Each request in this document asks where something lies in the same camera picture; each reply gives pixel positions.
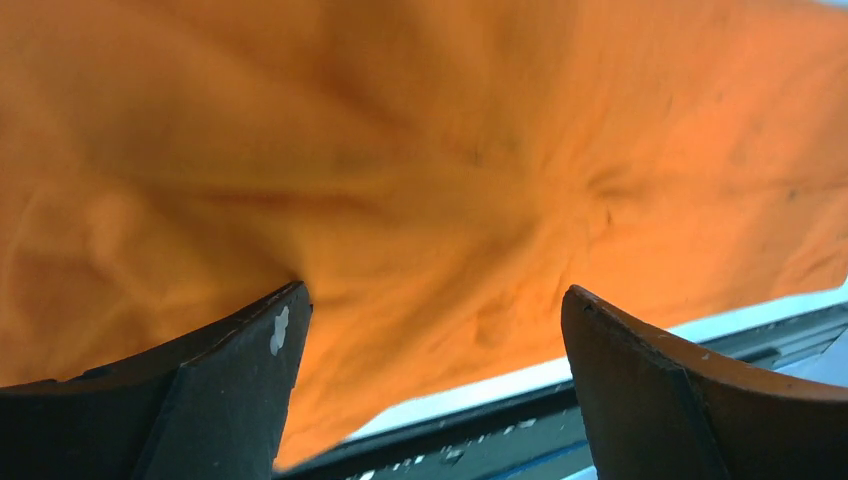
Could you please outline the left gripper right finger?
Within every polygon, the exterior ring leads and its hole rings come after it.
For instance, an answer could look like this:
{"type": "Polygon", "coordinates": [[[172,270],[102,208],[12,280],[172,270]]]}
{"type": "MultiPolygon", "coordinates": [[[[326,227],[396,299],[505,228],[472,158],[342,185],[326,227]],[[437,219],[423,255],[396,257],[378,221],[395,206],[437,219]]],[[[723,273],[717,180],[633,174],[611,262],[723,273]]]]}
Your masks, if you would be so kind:
{"type": "Polygon", "coordinates": [[[601,479],[843,479],[847,391],[645,323],[580,286],[561,329],[601,479]]]}

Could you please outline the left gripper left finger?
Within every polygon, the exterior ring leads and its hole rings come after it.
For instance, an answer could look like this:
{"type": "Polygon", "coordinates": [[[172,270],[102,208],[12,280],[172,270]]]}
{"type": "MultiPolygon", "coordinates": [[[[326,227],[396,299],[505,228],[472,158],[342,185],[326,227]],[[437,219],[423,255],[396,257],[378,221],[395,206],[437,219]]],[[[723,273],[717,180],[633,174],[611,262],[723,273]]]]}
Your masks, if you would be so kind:
{"type": "Polygon", "coordinates": [[[290,283],[66,380],[1,391],[5,479],[269,479],[312,316],[290,283]]]}

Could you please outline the orange t-shirt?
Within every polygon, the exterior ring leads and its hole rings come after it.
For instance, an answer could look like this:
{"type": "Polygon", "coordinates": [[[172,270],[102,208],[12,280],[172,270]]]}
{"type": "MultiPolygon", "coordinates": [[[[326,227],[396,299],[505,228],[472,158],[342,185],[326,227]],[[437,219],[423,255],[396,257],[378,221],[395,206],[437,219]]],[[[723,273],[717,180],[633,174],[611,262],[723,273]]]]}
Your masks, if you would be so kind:
{"type": "Polygon", "coordinates": [[[1,381],[293,280],[278,465],[559,356],[847,276],[847,13],[814,1],[5,1],[1,381]]]}

